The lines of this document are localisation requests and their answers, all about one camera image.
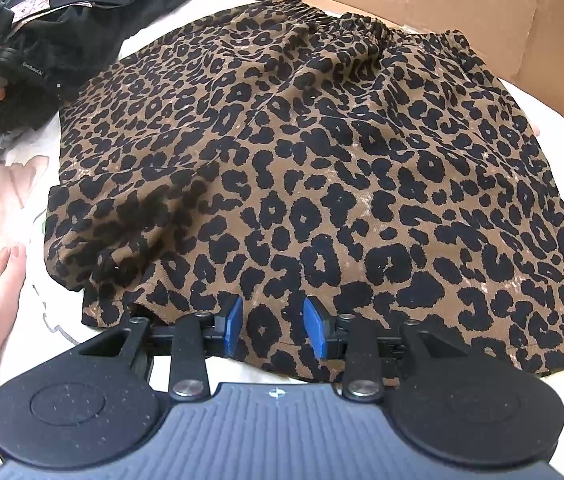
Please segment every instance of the white bed sheet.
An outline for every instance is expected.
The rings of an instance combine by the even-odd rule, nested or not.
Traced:
[[[137,51],[165,33],[198,18],[220,10],[249,3],[249,0],[190,0],[171,15],[130,38],[122,46],[120,57]],[[555,180],[564,199],[564,119],[533,97],[507,84],[511,94],[539,127],[539,142],[552,166]],[[20,309],[12,334],[8,338],[0,363],[0,385],[10,378],[91,338],[97,330],[81,324],[82,293],[70,292],[55,283],[44,266],[44,217],[50,186],[59,184],[58,158],[60,124],[55,117],[43,130],[31,132],[9,151],[6,163],[25,163],[35,155],[49,156],[49,168],[37,182],[26,207],[13,218],[14,238],[28,245],[27,278],[20,297]],[[211,386],[220,382],[297,382],[268,374],[248,365],[211,358],[207,361]],[[157,358],[151,386],[166,390],[169,374],[168,358]],[[564,372],[547,382],[564,401]],[[564,432],[552,460],[564,475]]]

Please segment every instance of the black device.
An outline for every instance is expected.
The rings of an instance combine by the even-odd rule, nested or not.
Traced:
[[[307,298],[316,356],[344,359],[333,384],[223,383],[243,303],[173,326],[133,317],[0,388],[1,479],[557,480],[559,396],[536,377],[416,322],[398,332]],[[170,355],[168,392],[147,383]],[[399,386],[383,386],[394,359]]]
[[[26,81],[34,86],[46,89],[60,99],[74,98],[73,92],[64,91],[62,83],[36,65],[33,60],[26,59],[20,52],[7,46],[15,13],[0,3],[0,88],[8,82]]]

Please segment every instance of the leopard print shorts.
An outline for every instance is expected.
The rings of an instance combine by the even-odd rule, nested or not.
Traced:
[[[411,317],[564,367],[564,203],[524,114],[459,32],[300,0],[220,12],[94,78],[62,114],[46,261],[82,321],[174,322],[241,294],[238,358],[334,380],[302,323]]]

